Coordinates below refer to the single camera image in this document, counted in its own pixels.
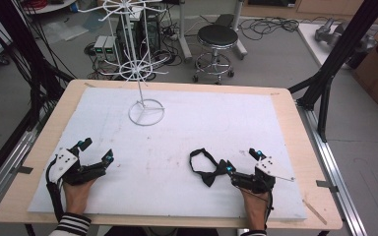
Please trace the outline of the thin wooden stick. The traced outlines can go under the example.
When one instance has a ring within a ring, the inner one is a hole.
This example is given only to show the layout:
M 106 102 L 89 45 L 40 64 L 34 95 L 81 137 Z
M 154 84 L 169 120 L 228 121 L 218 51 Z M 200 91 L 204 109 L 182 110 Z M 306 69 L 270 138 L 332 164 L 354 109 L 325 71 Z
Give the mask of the thin wooden stick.
M 319 213 L 319 211 L 305 200 L 302 200 L 305 206 L 324 224 L 327 225 L 327 220 Z

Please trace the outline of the black metal frame strut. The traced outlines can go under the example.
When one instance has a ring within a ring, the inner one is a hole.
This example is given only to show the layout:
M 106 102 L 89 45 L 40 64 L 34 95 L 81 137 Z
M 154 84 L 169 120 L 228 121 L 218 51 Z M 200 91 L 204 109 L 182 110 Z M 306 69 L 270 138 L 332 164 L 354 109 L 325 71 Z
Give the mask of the black metal frame strut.
M 290 93 L 306 89 L 305 94 L 297 100 L 298 105 L 305 110 L 313 110 L 316 101 L 320 100 L 317 134 L 324 143 L 327 141 L 326 125 L 332 81 L 377 18 L 378 0 L 363 0 L 320 69 L 309 79 L 288 89 Z
M 76 79 L 59 69 L 42 27 L 31 24 L 19 0 L 0 0 L 0 44 L 30 86 L 29 128 L 40 122 L 41 110 L 51 110 L 65 87 Z

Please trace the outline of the white metal table leg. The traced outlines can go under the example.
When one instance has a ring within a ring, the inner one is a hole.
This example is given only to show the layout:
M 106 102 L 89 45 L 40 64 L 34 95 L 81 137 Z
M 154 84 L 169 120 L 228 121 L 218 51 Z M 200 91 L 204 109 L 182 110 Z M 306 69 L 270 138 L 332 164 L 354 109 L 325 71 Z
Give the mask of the white metal table leg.
M 233 22 L 232 22 L 232 29 L 237 33 L 240 34 L 239 24 L 240 24 L 240 17 L 241 11 L 245 0 L 235 0 L 235 6 L 233 11 Z M 239 54 L 239 58 L 243 60 L 245 56 L 248 54 L 246 48 L 242 44 L 241 40 L 238 39 L 235 45 L 235 49 Z
M 189 63 L 192 60 L 192 53 L 185 37 L 185 0 L 179 2 L 179 35 L 178 41 L 183 53 L 184 62 Z

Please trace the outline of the white foam mat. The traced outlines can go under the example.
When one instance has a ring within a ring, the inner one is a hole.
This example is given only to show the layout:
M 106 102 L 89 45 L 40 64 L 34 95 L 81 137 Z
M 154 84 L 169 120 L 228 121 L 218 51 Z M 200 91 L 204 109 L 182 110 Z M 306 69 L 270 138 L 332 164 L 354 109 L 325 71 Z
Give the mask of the white foam mat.
M 128 118 L 137 101 L 132 88 L 86 88 L 49 158 L 78 141 L 92 139 L 79 153 L 82 165 L 101 161 L 109 149 L 113 162 L 93 186 L 90 214 L 239 218 L 243 203 L 227 174 L 208 187 L 189 164 L 191 151 L 204 148 L 216 162 L 228 160 L 236 170 L 254 173 L 257 162 L 249 149 L 281 161 L 293 172 L 282 132 L 277 101 L 284 91 L 268 94 L 206 91 L 144 90 L 145 98 L 165 107 L 153 126 Z M 214 165 L 201 153 L 193 167 L 211 172 Z M 276 179 L 273 220 L 302 221 L 307 214 L 296 178 Z

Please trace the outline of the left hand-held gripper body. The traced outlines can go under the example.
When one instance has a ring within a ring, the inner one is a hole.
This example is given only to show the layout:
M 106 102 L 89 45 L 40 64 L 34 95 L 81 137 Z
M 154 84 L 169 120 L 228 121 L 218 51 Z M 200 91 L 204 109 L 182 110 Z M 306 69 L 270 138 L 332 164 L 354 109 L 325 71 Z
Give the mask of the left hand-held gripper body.
M 61 149 L 55 154 L 46 170 L 46 181 L 57 184 L 60 179 L 76 186 L 97 179 L 106 174 L 107 154 L 101 161 L 92 165 L 82 165 L 79 153 L 84 147 L 71 147 Z

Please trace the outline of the person's right hand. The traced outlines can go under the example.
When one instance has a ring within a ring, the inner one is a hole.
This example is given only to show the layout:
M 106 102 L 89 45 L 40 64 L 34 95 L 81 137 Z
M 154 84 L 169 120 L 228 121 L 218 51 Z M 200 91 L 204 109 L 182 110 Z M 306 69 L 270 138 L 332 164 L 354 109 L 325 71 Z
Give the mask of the person's right hand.
M 269 193 L 253 194 L 245 189 L 240 190 L 247 222 L 250 230 L 264 230 L 269 203 Z

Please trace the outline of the grey machine on floor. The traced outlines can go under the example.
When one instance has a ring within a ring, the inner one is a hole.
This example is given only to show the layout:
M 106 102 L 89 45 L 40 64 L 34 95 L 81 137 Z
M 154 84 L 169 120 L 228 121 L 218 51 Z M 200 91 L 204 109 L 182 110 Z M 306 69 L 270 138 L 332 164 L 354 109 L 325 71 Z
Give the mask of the grey machine on floor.
M 314 39 L 318 42 L 324 41 L 329 46 L 334 47 L 345 33 L 348 22 L 340 23 L 336 26 L 334 31 L 331 31 L 331 26 L 334 23 L 334 19 L 330 18 L 327 22 L 315 30 Z M 358 44 L 354 47 L 354 52 L 368 52 L 370 49 L 376 46 L 376 40 L 372 35 L 365 34 Z

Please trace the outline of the grey power supply unit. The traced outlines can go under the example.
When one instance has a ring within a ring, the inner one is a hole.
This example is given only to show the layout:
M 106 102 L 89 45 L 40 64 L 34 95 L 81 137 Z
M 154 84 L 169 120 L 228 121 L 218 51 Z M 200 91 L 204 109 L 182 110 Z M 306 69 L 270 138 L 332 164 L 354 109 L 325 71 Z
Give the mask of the grey power supply unit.
M 117 59 L 116 48 L 115 48 L 115 37 L 108 36 L 104 44 L 104 54 L 108 62 L 115 62 Z
M 106 59 L 104 53 L 104 45 L 106 40 L 107 37 L 105 35 L 100 35 L 94 44 L 94 52 L 98 61 L 104 61 Z

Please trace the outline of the aluminium rail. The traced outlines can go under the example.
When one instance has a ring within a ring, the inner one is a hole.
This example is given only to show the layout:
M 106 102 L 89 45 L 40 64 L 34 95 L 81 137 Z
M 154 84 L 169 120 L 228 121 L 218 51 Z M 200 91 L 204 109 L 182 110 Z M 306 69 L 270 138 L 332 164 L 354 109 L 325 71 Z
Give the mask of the aluminium rail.
M 296 108 L 311 144 L 314 146 L 316 156 L 326 177 L 328 189 L 334 197 L 341 220 L 346 225 L 349 235 L 368 236 L 330 146 L 317 131 L 318 118 L 315 112 L 306 110 L 299 105 Z
M 16 174 L 11 173 L 13 167 L 23 166 L 27 154 L 31 151 L 40 131 L 48 120 L 50 112 L 41 109 L 36 121 L 29 110 L 21 120 L 9 139 L 0 149 L 0 196 Z

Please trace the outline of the person's left hand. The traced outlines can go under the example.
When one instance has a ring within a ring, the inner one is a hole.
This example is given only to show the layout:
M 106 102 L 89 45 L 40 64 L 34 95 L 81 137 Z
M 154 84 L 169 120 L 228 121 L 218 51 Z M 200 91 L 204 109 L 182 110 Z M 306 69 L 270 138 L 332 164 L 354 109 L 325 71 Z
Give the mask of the person's left hand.
M 63 184 L 63 190 L 66 199 L 66 211 L 81 215 L 84 213 L 90 190 L 95 180 L 91 180 L 82 185 L 72 186 L 69 183 Z

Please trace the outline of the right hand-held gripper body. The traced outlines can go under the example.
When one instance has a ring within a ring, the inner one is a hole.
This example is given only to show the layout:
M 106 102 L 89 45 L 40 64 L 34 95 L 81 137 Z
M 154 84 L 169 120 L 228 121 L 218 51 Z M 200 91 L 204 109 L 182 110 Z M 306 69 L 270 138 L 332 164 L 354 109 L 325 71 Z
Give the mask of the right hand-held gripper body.
M 291 170 L 279 160 L 270 157 L 260 157 L 255 164 L 253 174 L 238 172 L 230 165 L 230 180 L 235 187 L 251 191 L 253 194 L 271 192 L 276 179 L 293 182 L 295 177 Z

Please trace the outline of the black round stool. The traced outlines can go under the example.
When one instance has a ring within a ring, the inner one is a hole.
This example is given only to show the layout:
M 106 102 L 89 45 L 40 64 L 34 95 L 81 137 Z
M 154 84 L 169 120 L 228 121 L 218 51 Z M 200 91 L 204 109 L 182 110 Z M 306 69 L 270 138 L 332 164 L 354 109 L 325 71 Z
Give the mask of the black round stool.
M 231 61 L 221 52 L 236 45 L 238 42 L 237 33 L 230 27 L 212 24 L 200 28 L 197 39 L 203 46 L 209 47 L 210 51 L 203 52 L 196 58 L 194 62 L 196 72 L 193 76 L 193 82 L 199 81 L 200 73 L 216 76 L 218 78 L 216 85 L 221 84 L 223 74 L 232 78 L 234 70 Z

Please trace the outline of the black bow tie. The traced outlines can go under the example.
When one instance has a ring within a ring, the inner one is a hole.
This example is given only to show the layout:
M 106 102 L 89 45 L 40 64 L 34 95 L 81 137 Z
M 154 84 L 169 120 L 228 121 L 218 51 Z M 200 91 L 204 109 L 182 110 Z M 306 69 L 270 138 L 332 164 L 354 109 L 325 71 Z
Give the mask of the black bow tie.
M 199 155 L 200 153 L 214 165 L 216 169 L 213 172 L 198 171 L 194 169 L 192 163 L 193 157 Z M 208 187 L 211 187 L 214 184 L 217 176 L 227 173 L 227 163 L 223 159 L 221 159 L 219 162 L 216 162 L 215 159 L 204 148 L 195 149 L 190 152 L 189 164 L 192 171 L 198 174 Z

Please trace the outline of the black computer tower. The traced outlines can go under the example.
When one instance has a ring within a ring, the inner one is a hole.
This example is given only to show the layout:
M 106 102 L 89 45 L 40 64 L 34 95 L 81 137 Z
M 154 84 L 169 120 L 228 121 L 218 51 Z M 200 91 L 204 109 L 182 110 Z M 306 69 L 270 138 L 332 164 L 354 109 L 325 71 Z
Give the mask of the black computer tower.
M 140 58 L 150 48 L 151 54 L 160 50 L 159 37 L 159 20 L 155 11 L 148 10 L 146 17 L 140 17 L 137 21 L 130 20 L 131 33 L 136 51 L 136 56 Z M 116 27 L 116 35 L 118 38 L 121 56 L 125 58 L 127 45 L 131 45 L 128 34 L 128 28 L 124 17 L 120 17 Z

